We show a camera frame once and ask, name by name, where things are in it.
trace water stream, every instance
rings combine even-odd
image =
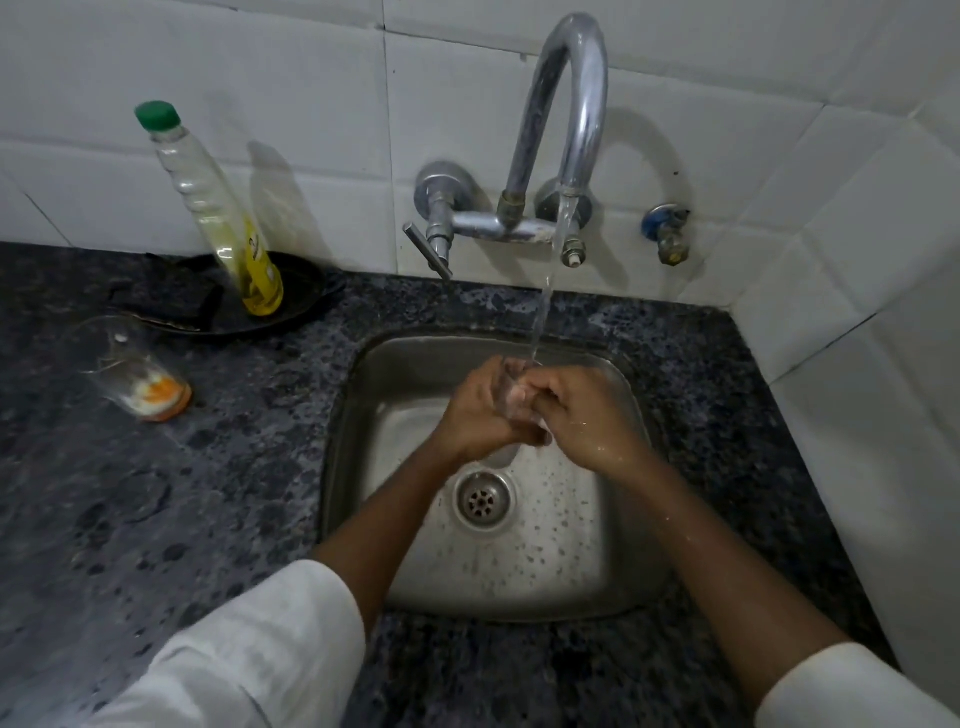
[[[557,212],[557,231],[553,236],[553,248],[550,254],[550,267],[547,269],[546,281],[543,283],[543,293],[540,294],[540,308],[534,320],[534,332],[530,340],[530,358],[537,359],[537,349],[540,348],[540,339],[546,327],[546,318],[550,314],[550,300],[553,298],[553,287],[557,283],[557,274],[560,272],[560,258],[564,251],[564,242],[570,233],[573,216],[577,211],[577,197],[560,196],[560,209]]]

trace white sleeve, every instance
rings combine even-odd
[[[861,644],[818,652],[774,686],[756,728],[923,726],[960,728],[960,718]]]
[[[347,585],[298,561],[175,635],[88,725],[337,725],[365,651]]]

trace faucet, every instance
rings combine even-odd
[[[527,187],[557,83],[568,63],[573,75],[573,103],[560,175],[540,189],[535,199],[537,217],[527,218],[523,216]],[[496,213],[477,211],[477,184],[459,164],[435,161],[420,170],[414,204],[427,221],[426,235],[413,223],[406,223],[403,231],[441,278],[452,279],[450,245],[458,234],[503,243],[550,245],[562,195],[578,198],[574,224],[564,242],[564,265],[576,268],[586,260],[579,232],[592,215],[588,185],[607,114],[607,70],[607,48],[597,21],[584,12],[561,20],[540,52],[510,175]]]

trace sink drain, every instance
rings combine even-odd
[[[510,512],[510,490],[503,478],[481,471],[464,478],[457,489],[457,510],[478,528],[493,528]]]

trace stainless steel sink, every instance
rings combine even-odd
[[[361,355],[327,453],[321,534],[353,514],[433,430],[454,388],[517,341],[398,336]],[[650,440],[622,364],[567,346],[545,365],[599,367],[633,427]],[[632,500],[556,446],[521,447],[454,475],[438,494],[390,590],[391,606],[497,621],[611,615],[656,596],[668,567]]]

